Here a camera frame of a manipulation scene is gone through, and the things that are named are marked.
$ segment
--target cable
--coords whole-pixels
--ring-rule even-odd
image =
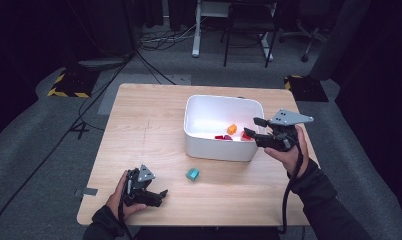
[[[119,224],[120,226],[124,229],[127,237],[129,238],[129,240],[133,240],[132,234],[130,233],[129,229],[127,228],[126,222],[124,221],[124,211],[123,211],[123,203],[124,203],[124,196],[125,196],[125,187],[123,187],[122,193],[121,193],[121,197],[120,197],[120,203],[117,209],[117,212],[119,214]]]
[[[95,98],[93,102],[83,111],[82,114],[79,115],[79,117],[71,124],[71,126],[67,129],[67,131],[61,136],[60,140],[55,144],[55,146],[51,149],[51,151],[48,153],[48,155],[42,160],[41,163],[33,170],[33,172],[26,178],[26,180],[21,184],[21,186],[14,192],[14,194],[8,199],[7,203],[2,207],[0,211],[0,218],[4,211],[7,209],[7,207],[10,205],[10,203],[14,200],[14,198],[20,193],[20,191],[26,186],[26,184],[32,179],[32,177],[36,174],[36,172],[45,164],[45,162],[49,159],[49,157],[55,152],[55,150],[60,146],[62,141],[65,139],[67,134],[70,132],[70,130],[75,126],[75,124],[81,119],[83,115],[93,106],[93,104],[99,99],[99,97],[102,95],[102,93],[107,89],[107,87],[111,84],[112,81],[117,77],[117,75],[120,73],[120,71],[126,66],[126,64],[123,64],[113,75],[111,80],[106,84],[106,87],[103,89],[103,91]]]
[[[148,67],[147,63],[145,63],[142,58],[138,55],[138,58],[141,59],[142,63],[144,64],[144,66],[148,69],[148,71],[151,73],[151,75],[155,78],[155,80],[158,82],[158,84],[161,85],[160,80],[158,80],[158,78],[155,76],[155,74],[152,72],[151,68]]]
[[[107,84],[110,85],[111,82],[112,82],[112,80],[110,80],[110,81],[108,81],[107,83],[105,83],[104,85],[102,85],[98,90],[96,90],[96,91],[94,91],[94,92],[92,93],[92,96],[95,95],[95,94],[97,94],[97,93],[98,93],[99,91],[101,91],[101,90],[102,90],[102,92],[101,92],[100,94],[102,94],[103,92],[105,92],[105,91],[107,90],[107,87],[106,87]],[[85,123],[86,125],[88,125],[88,126],[90,126],[90,127],[92,127],[92,128],[95,128],[95,129],[100,130],[100,131],[105,131],[105,129],[99,128],[99,127],[96,127],[96,126],[93,126],[93,125],[89,124],[88,122],[86,122],[86,121],[83,119],[83,115],[81,114],[81,111],[82,111],[82,108],[83,108],[83,106],[85,105],[86,101],[88,101],[88,99],[89,99],[89,98],[86,98],[85,101],[83,101],[83,103],[82,103],[82,104],[80,105],[80,107],[79,107],[78,113],[79,113],[79,116],[80,116],[80,120],[81,120],[83,123]]]
[[[301,230],[301,240],[304,240],[305,236],[306,236],[306,227],[303,226],[303,228]]]
[[[298,158],[297,158],[297,163],[295,165],[294,172],[293,172],[291,178],[289,179],[288,185],[286,186],[285,193],[283,195],[283,200],[282,200],[282,225],[283,225],[283,229],[278,230],[278,232],[280,234],[285,234],[286,231],[287,231],[287,228],[288,228],[287,219],[286,219],[286,207],[287,207],[287,203],[288,203],[288,195],[289,195],[289,191],[291,190],[292,184],[294,183],[295,179],[297,178],[298,173],[300,172],[301,165],[303,164],[303,158],[304,158],[303,154],[301,152],[300,143],[298,141],[292,139],[292,138],[289,138],[289,139],[292,140],[295,143],[295,146],[297,146]]]
[[[174,83],[172,80],[170,80],[168,77],[166,77],[163,73],[161,73],[158,69],[156,69],[154,66],[152,66],[144,57],[142,57],[142,55],[139,53],[139,51],[136,51],[136,54],[138,55],[138,57],[145,62],[148,66],[150,66],[152,69],[154,69],[157,73],[159,73],[164,79],[166,79],[167,81],[169,81],[172,85],[176,85],[176,83]]]
[[[205,17],[201,20],[200,23],[202,23],[203,21],[205,21],[208,17]],[[165,31],[165,33],[163,34],[162,37],[157,37],[156,33],[159,32],[155,32],[155,33],[148,33],[149,35],[154,34],[154,38],[148,38],[147,40],[144,40],[142,37],[141,40],[139,41],[139,47],[141,49],[147,50],[147,51],[156,51],[156,50],[166,50],[168,48],[173,47],[176,43],[180,43],[183,42],[185,40],[187,40],[188,38],[193,38],[195,37],[194,35],[190,35],[190,36],[185,36],[186,34],[193,32],[195,30],[196,25],[191,26],[190,28],[188,28],[187,30],[183,31],[182,33],[176,33],[172,34],[170,36],[164,36],[166,35],[169,31]],[[157,42],[157,46],[156,47],[151,47],[151,46],[146,46],[146,43],[155,43]],[[160,48],[163,44],[165,43],[171,43],[170,46],[164,47],[164,48]]]

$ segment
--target black cable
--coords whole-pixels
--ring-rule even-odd
[[[107,86],[104,88],[102,92],[107,89],[107,87],[111,84],[112,81],[117,77],[117,75],[120,73],[120,71],[126,66],[126,64],[123,64],[113,75],[112,79],[109,81]],[[32,179],[32,177],[36,174],[36,172],[45,164],[45,162],[49,159],[49,157],[55,152],[55,150],[60,146],[61,142],[65,139],[67,134],[70,132],[70,130],[76,125],[76,123],[81,119],[83,115],[93,106],[93,104],[99,99],[99,97],[102,95],[99,94],[93,102],[83,111],[82,114],[79,115],[79,117],[71,124],[71,126],[67,129],[67,131],[61,136],[60,140],[55,144],[55,146],[51,149],[51,151],[48,153],[48,155],[42,160],[42,162],[33,170],[33,172],[26,178],[26,180],[21,184],[21,186],[14,192],[14,194],[8,199],[7,203],[2,207],[0,211],[0,218],[4,211],[7,209],[7,207],[10,205],[10,203],[14,200],[14,198],[20,193],[20,191],[26,186],[26,184]]]
[[[125,196],[125,186],[123,186],[123,190],[121,193],[121,197],[120,197],[120,203],[119,203],[119,207],[117,209],[118,212],[118,217],[119,217],[119,224],[121,225],[121,227],[124,229],[124,231],[126,232],[127,237],[129,238],[129,240],[133,240],[132,234],[130,234],[129,229],[127,228],[126,222],[124,221],[124,211],[123,211],[123,203],[124,203],[124,196]]]
[[[187,32],[187,31],[182,31],[181,33],[176,33],[176,31],[174,31],[174,34],[166,36],[167,33],[169,33],[169,32],[172,32],[172,31],[167,30],[167,31],[148,32],[148,33],[143,34],[139,41],[140,41],[140,42],[155,42],[155,41],[160,41],[160,40],[162,40],[162,39],[166,39],[166,38],[170,38],[170,37],[175,37],[175,36],[177,36],[177,35],[179,35],[179,34],[183,36],[183,34],[184,34],[185,32]]]
[[[130,61],[130,59],[127,58],[127,59],[125,59],[125,62],[122,63],[122,64],[126,65],[129,61]],[[92,96],[95,95],[95,94],[97,94],[97,93],[98,93],[99,91],[101,91],[101,90],[102,90],[102,92],[100,93],[100,95],[101,95],[102,93],[104,93],[104,92],[107,90],[108,86],[113,82],[113,80],[114,80],[114,78],[111,79],[110,81],[108,81],[107,83],[105,83],[104,85],[102,85],[98,90],[92,92]],[[82,115],[80,112],[82,111],[82,108],[83,108],[83,106],[85,105],[86,101],[88,101],[88,99],[89,99],[89,98],[86,98],[85,101],[83,101],[83,103],[82,103],[82,104],[80,105],[80,107],[79,107],[78,113],[79,113],[79,116],[80,116],[80,120],[81,120],[83,123],[85,123],[86,125],[88,125],[88,126],[94,128],[94,129],[97,129],[97,130],[100,130],[100,131],[105,131],[105,129],[100,128],[100,127],[96,127],[96,126],[94,126],[94,125],[88,123],[87,121],[85,121],[85,120],[83,119],[83,115]]]
[[[294,183],[295,179],[297,178],[298,173],[300,172],[301,165],[303,164],[303,153],[301,151],[300,143],[298,141],[295,141],[294,139],[290,139],[293,142],[295,142],[295,146],[298,148],[298,158],[297,158],[297,163],[295,165],[294,172],[289,179],[288,185],[286,186],[285,193],[283,195],[283,200],[282,200],[282,230],[278,230],[280,234],[285,234],[288,228],[287,224],[287,219],[286,219],[286,207],[288,203],[288,195],[289,191],[291,190],[292,184]]]
[[[152,72],[151,68],[148,67],[148,65],[142,60],[142,58],[138,55],[138,58],[141,59],[142,63],[144,64],[144,66],[148,69],[148,71],[151,73],[151,75],[155,78],[155,80],[158,82],[158,84],[161,85],[160,80],[158,80],[158,78],[155,76],[155,74]]]
[[[177,43],[181,43],[181,42],[187,40],[188,38],[193,37],[193,36],[184,37],[184,35],[186,35],[187,33],[191,33],[193,31],[194,30],[193,30],[193,27],[192,27],[192,28],[189,28],[186,31],[182,31],[180,33],[175,32],[172,35],[164,36],[169,32],[169,31],[167,31],[162,37],[157,37],[157,38],[154,38],[154,39],[147,39],[147,40],[141,39],[139,41],[139,46],[140,46],[140,48],[142,48],[144,50],[147,50],[147,51],[166,50],[166,49],[169,49],[169,48],[173,47]],[[157,46],[156,47],[147,46],[148,43],[156,43]],[[165,44],[170,44],[170,45],[161,48],[161,46],[163,46]]]
[[[306,227],[303,226],[302,230],[301,230],[301,240],[304,240],[305,236],[306,236]]]
[[[158,69],[156,69],[154,66],[152,66],[142,55],[139,53],[139,51],[136,51],[136,54],[139,56],[139,58],[145,62],[148,66],[150,66],[152,69],[154,69],[156,72],[158,72],[164,79],[169,81],[172,85],[176,85],[172,80],[170,80],[168,77],[166,77],[163,73],[161,73]]]

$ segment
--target teal cube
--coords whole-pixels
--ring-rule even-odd
[[[196,168],[191,168],[189,169],[188,173],[186,174],[186,178],[195,181],[197,179],[198,175],[200,174],[200,171]]]

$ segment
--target hazard stripe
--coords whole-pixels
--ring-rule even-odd
[[[58,83],[59,81],[63,80],[63,78],[64,78],[64,73],[57,77],[57,80],[55,80],[55,83]]]
[[[88,96],[88,94],[86,94],[86,93],[74,93],[76,96],[78,96],[78,97],[83,97],[83,98],[88,98],[89,96]]]
[[[55,87],[48,92],[48,96],[52,96],[55,94]]]
[[[285,89],[291,91],[291,84],[289,81],[285,83]]]
[[[68,97],[68,95],[64,92],[55,92],[54,96],[59,96],[59,97]]]

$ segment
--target table leg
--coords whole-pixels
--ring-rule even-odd
[[[196,16],[196,27],[194,36],[194,46],[192,48],[192,57],[200,56],[200,42],[201,42],[201,0],[197,3],[197,16]]]
[[[266,35],[261,39],[261,46],[263,47],[264,51],[264,57],[267,58],[267,54],[269,54],[269,43],[267,41],[267,38],[269,37],[269,33],[266,33]],[[273,61],[273,53],[270,53],[270,58],[269,62]]]

